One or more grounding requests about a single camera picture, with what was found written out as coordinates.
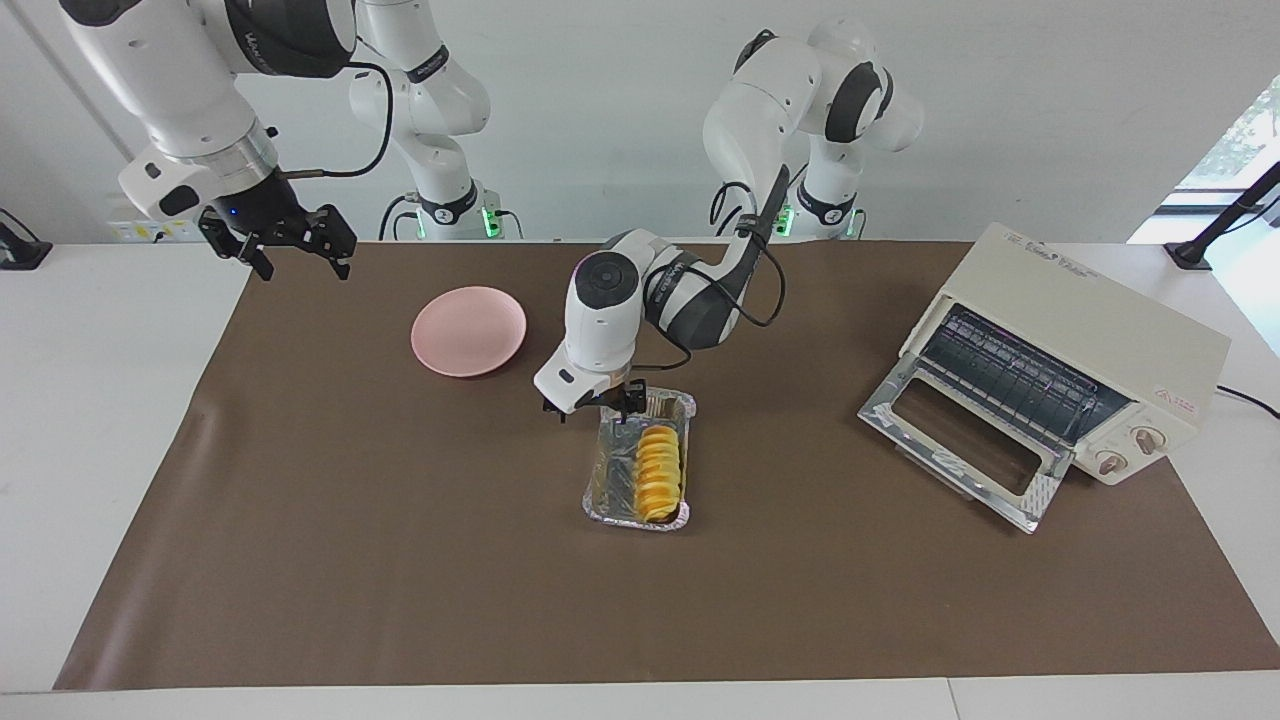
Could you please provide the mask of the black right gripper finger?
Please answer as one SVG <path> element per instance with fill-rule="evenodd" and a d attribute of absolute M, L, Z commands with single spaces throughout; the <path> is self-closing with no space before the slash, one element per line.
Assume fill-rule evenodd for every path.
<path fill-rule="evenodd" d="M 305 213 L 303 223 L 303 250 L 325 259 L 338 279 L 347 281 L 358 241 L 340 210 L 332 204 L 321 205 Z"/>
<path fill-rule="evenodd" d="M 273 278 L 274 265 L 259 247 L 256 238 L 238 237 L 215 209 L 204 209 L 197 218 L 197 227 L 218 258 L 250 266 L 261 281 Z"/>

